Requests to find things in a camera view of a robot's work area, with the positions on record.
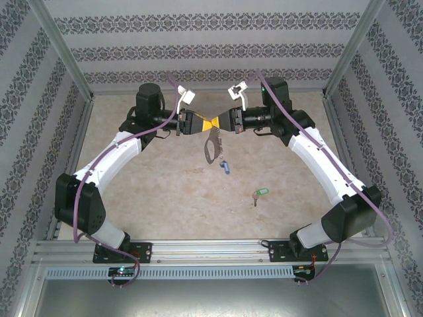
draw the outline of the patterned wallpaper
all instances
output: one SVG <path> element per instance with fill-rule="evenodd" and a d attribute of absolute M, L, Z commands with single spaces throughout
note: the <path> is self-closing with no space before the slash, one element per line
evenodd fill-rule
<path fill-rule="evenodd" d="M 85 102 L 25 0 L 0 4 L 0 316 L 53 217 Z"/>
<path fill-rule="evenodd" d="M 256 68 L 290 88 L 324 88 L 368 3 L 47 0 L 94 92 L 163 83 L 228 88 Z"/>
<path fill-rule="evenodd" d="M 332 95 L 356 174 L 382 191 L 412 316 L 423 316 L 422 6 L 386 1 Z"/>

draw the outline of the marble surface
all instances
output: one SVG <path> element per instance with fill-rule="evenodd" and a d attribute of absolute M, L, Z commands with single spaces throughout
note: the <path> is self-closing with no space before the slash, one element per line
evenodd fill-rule
<path fill-rule="evenodd" d="M 262 105 L 259 92 L 248 96 L 250 107 Z M 293 108 L 312 117 L 336 152 L 319 92 L 290 96 Z M 174 95 L 165 99 L 167 109 L 172 108 Z M 78 168 L 109 144 L 134 105 L 134 95 L 96 97 Z M 240 105 L 228 94 L 203 93 L 189 109 L 212 118 Z M 104 192 L 107 219 L 133 239 L 287 238 L 330 209 L 321 185 L 278 138 L 257 137 L 251 130 L 239 135 L 222 131 L 231 169 L 226 175 L 217 161 L 206 162 L 208 133 L 177 137 L 172 132 L 166 140 L 153 140 Z M 260 188 L 270 193 L 254 207 L 251 195 Z M 71 228 L 63 224 L 59 239 L 71 237 Z"/>

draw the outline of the key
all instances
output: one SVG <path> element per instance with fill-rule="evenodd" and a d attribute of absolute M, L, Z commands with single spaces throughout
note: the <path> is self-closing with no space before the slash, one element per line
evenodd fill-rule
<path fill-rule="evenodd" d="M 258 199 L 257 192 L 252 193 L 252 198 L 254 199 L 254 207 L 257 207 L 257 199 Z"/>

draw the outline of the green key tag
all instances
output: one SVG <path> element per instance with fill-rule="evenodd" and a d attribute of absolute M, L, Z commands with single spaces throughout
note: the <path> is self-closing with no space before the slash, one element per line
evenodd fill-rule
<path fill-rule="evenodd" d="M 266 195 L 266 194 L 269 194 L 269 190 L 267 188 L 262 188 L 261 190 L 257 191 L 257 194 L 259 196 Z"/>

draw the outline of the damask pattern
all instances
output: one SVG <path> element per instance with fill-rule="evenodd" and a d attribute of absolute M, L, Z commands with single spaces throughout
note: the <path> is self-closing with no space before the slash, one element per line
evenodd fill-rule
<path fill-rule="evenodd" d="M 0 59 L 30 10 L 25 0 L 10 0 L 0 14 Z"/>
<path fill-rule="evenodd" d="M 419 223 L 418 228 L 423 230 L 423 190 L 418 187 L 419 183 L 415 180 L 416 174 L 411 170 L 411 164 L 408 162 L 408 157 L 401 147 L 401 140 L 397 137 L 397 133 L 389 118 L 388 111 L 386 111 L 382 99 L 376 91 L 375 84 L 369 75 L 369 71 L 361 55 L 357 53 L 350 64 L 360 83 L 363 95 L 369 103 L 369 109 L 375 118 L 376 126 L 381 133 L 386 150 L 397 171 L 397 176 L 406 194 L 407 201 L 410 203 L 411 210 L 414 212 L 414 218 Z"/>
<path fill-rule="evenodd" d="M 414 89 L 414 83 L 407 75 L 398 56 L 395 55 L 395 50 L 392 48 L 378 22 L 374 22 L 369 29 L 367 39 L 379 58 L 379 62 L 388 76 L 401 105 L 405 109 L 408 120 L 417 132 L 417 137 L 420 138 L 420 144 L 423 145 L 422 98 L 418 95 L 417 90 Z"/>
<path fill-rule="evenodd" d="M 212 69 L 171 71 L 177 81 L 241 81 L 253 75 L 256 69 Z M 264 76 L 281 76 L 285 80 L 325 81 L 332 69 L 262 69 Z M 89 84 L 164 83 L 166 71 L 111 71 L 84 73 Z"/>
<path fill-rule="evenodd" d="M 358 113 L 355 100 L 352 96 L 345 77 L 343 77 L 339 82 L 338 90 L 341 94 L 342 100 L 344 101 L 344 106 L 346 107 L 350 123 L 354 129 L 354 135 L 356 136 L 358 145 L 362 151 L 363 160 L 367 166 L 367 171 L 370 175 L 371 181 L 377 186 L 377 188 L 379 188 L 382 193 L 380 209 L 388 218 L 392 226 L 394 232 L 393 246 L 395 251 L 398 253 L 398 259 L 400 260 L 401 267 L 404 271 L 404 276 L 408 281 L 407 285 L 412 293 L 412 298 L 416 301 L 417 311 L 419 314 L 423 315 L 423 280 L 421 280 L 421 275 L 418 272 L 417 263 L 412 258 L 413 254 L 410 251 L 410 244 L 405 238 L 403 226 L 401 225 L 399 216 L 395 211 L 395 206 L 392 202 L 388 187 L 380 171 L 379 163 L 375 158 L 373 147 L 369 141 L 369 136 L 365 131 L 363 121 Z M 341 123 L 336 108 L 335 112 L 338 116 L 338 121 Z"/>
<path fill-rule="evenodd" d="M 420 54 L 423 53 L 423 10 L 415 0 L 388 0 L 404 29 L 414 40 Z"/>
<path fill-rule="evenodd" d="M 359 13 L 211 13 L 55 18 L 62 34 L 202 30 L 351 30 Z"/>
<path fill-rule="evenodd" d="M 339 57 L 344 44 L 212 44 L 73 48 L 82 61 L 135 61 L 141 59 Z"/>
<path fill-rule="evenodd" d="M 24 260 L 26 255 L 28 254 L 30 240 L 34 236 L 34 230 L 36 228 L 38 218 L 40 216 L 40 212 L 44 204 L 44 198 L 46 197 L 48 186 L 52 181 L 54 168 L 58 161 L 61 145 L 63 143 L 63 139 L 65 138 L 67 127 L 69 125 L 73 110 L 75 109 L 75 103 L 77 101 L 78 94 L 79 90 L 77 88 L 77 85 L 73 83 L 69 90 L 69 94 L 67 95 L 65 105 L 63 106 L 63 111 L 56 126 L 56 130 L 52 142 L 50 144 L 48 154 L 46 155 L 44 165 L 41 168 L 40 177 L 36 183 L 34 194 L 31 198 L 31 203 L 28 206 L 28 210 L 25 215 L 25 221 L 23 223 L 22 228 L 20 229 L 19 238 L 16 241 L 16 246 L 13 250 L 11 264 L 8 266 L 6 270 L 6 277 L 3 279 L 3 286 L 0 289 L 0 316 L 7 316 L 8 309 L 12 305 L 12 300 L 16 292 L 16 287 L 19 283 L 19 277 L 22 273 Z M 81 111 L 81 117 L 79 118 L 78 127 L 82 119 L 82 114 L 83 110 Z M 69 162 L 72 153 L 72 147 L 73 144 L 75 144 L 76 136 L 77 132 L 75 133 L 65 167 Z"/>
<path fill-rule="evenodd" d="M 8 218 L 10 218 L 13 208 L 15 208 L 15 201 L 18 199 L 18 193 L 25 180 L 26 173 L 28 172 L 65 72 L 66 67 L 61 59 L 59 59 L 37 105 L 35 116 L 31 119 L 28 131 L 25 133 L 25 138 L 22 140 L 22 146 L 19 148 L 16 161 L 14 161 L 12 170 L 9 172 L 10 177 L 7 178 L 0 197 L 0 237 L 3 237 L 4 230 L 8 224 Z"/>
<path fill-rule="evenodd" d="M 25 58 L 19 66 L 16 76 L 13 78 L 12 83 L 9 86 L 9 90 L 6 92 L 4 99 L 0 105 L 0 147 L 3 146 L 3 140 L 7 136 L 8 130 L 11 128 L 11 124 L 15 120 L 15 116 L 18 114 L 18 110 L 22 106 L 24 98 L 28 92 L 28 89 L 34 80 L 34 76 L 43 60 L 47 49 L 50 45 L 50 40 L 47 34 L 41 28 L 34 41 L 31 43 L 31 47 L 25 55 Z"/>

